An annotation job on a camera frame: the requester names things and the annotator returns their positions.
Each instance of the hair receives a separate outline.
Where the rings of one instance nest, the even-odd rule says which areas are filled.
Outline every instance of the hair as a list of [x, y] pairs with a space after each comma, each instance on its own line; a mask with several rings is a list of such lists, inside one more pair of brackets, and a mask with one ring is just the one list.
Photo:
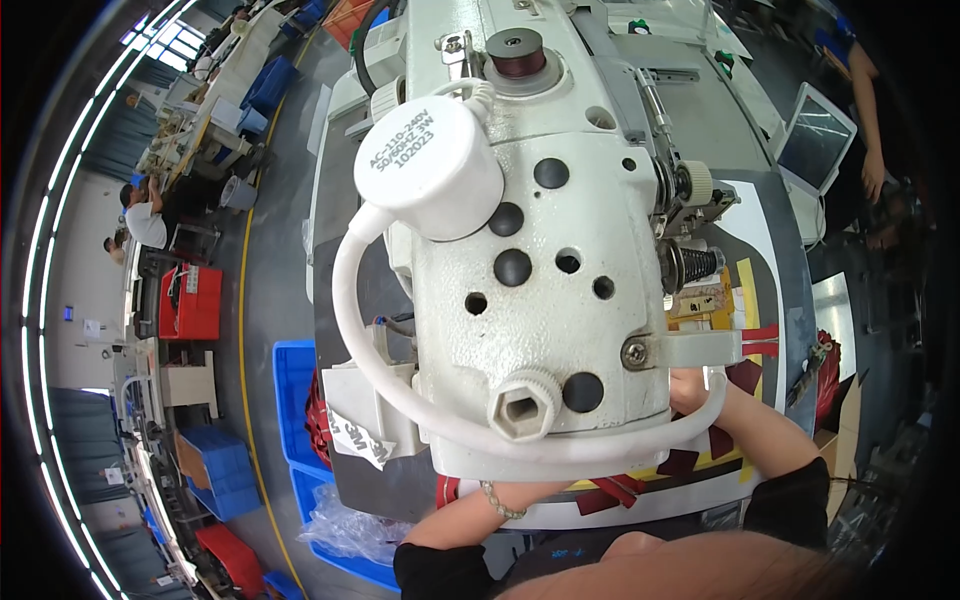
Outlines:
[[127, 183], [126, 185], [120, 188], [120, 204], [122, 204], [124, 208], [130, 208], [131, 192], [133, 192], [132, 183]]

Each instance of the black sleeve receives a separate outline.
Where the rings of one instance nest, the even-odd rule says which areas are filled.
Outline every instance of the black sleeve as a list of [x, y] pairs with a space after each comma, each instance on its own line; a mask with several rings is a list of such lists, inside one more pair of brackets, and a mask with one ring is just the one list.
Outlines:
[[827, 462], [817, 457], [803, 468], [756, 486], [743, 528], [806, 548], [827, 547]]
[[483, 546], [449, 550], [403, 543], [394, 554], [394, 574], [402, 600], [487, 598], [496, 583], [483, 560]]

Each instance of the screw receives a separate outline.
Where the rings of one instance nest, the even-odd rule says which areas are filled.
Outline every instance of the screw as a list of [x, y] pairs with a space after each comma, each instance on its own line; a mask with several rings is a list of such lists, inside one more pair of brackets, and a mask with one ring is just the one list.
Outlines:
[[641, 367], [647, 359], [647, 348], [641, 342], [629, 342], [623, 349], [623, 361], [629, 367]]

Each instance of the yellow floor line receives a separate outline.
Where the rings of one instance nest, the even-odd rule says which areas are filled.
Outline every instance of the yellow floor line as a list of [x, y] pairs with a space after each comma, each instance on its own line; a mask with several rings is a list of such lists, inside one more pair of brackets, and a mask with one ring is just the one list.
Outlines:
[[[310, 47], [310, 43], [313, 41], [313, 36], [317, 34], [320, 30], [320, 27], [317, 27], [313, 30], [313, 33], [310, 34], [310, 37], [306, 40], [306, 43], [303, 44], [303, 49], [300, 50], [300, 55], [297, 56], [297, 60], [294, 61], [294, 66], [299, 67], [300, 62], [303, 60], [303, 56], [306, 54], [307, 48]], [[270, 123], [270, 130], [267, 132], [267, 141], [266, 146], [270, 148], [270, 141], [274, 137], [274, 128], [276, 127], [276, 119], [280, 115], [280, 110], [283, 108], [283, 101], [286, 100], [286, 95], [280, 99], [280, 104], [276, 106], [276, 111], [274, 111], [274, 118]], [[253, 182], [253, 187], [260, 187], [260, 176], [263, 174], [262, 170], [257, 170], [256, 179]], [[280, 551], [283, 553], [283, 558], [287, 562], [287, 566], [290, 567], [290, 574], [293, 575], [294, 581], [297, 582], [297, 587], [300, 588], [300, 592], [303, 594], [303, 598], [309, 600], [309, 596], [306, 593], [306, 590], [303, 589], [303, 583], [300, 581], [300, 576], [297, 574], [297, 570], [294, 569], [293, 561], [290, 560], [290, 554], [287, 552], [287, 546], [283, 543], [283, 536], [280, 534], [279, 527], [276, 526], [276, 517], [274, 516], [274, 509], [270, 505], [270, 498], [267, 496], [267, 486], [263, 483], [263, 471], [260, 469], [260, 461], [257, 458], [256, 454], [256, 443], [253, 441], [253, 427], [251, 425], [250, 419], [250, 403], [247, 400], [247, 370], [246, 362], [244, 357], [244, 344], [243, 344], [243, 317], [244, 317], [244, 288], [245, 281], [247, 278], [247, 248], [250, 244], [250, 227], [253, 222], [253, 208], [247, 211], [247, 229], [243, 234], [243, 251], [240, 257], [240, 298], [239, 298], [239, 310], [237, 317], [237, 345], [239, 346], [239, 358], [240, 358], [240, 396], [243, 398], [243, 416], [244, 420], [247, 423], [247, 439], [250, 443], [250, 454], [253, 457], [253, 469], [256, 471], [256, 480], [260, 486], [260, 491], [263, 492], [263, 503], [267, 507], [267, 515], [270, 517], [270, 524], [274, 526], [274, 534], [276, 535], [276, 541], [280, 544]]]

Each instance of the white t-shirt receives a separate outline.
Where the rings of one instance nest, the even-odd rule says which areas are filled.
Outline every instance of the white t-shirt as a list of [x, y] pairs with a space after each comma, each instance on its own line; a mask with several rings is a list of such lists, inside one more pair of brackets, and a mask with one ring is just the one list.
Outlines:
[[134, 204], [127, 208], [127, 229], [137, 242], [151, 248], [165, 250], [167, 247], [167, 227], [159, 214], [151, 214], [153, 205], [148, 202]]

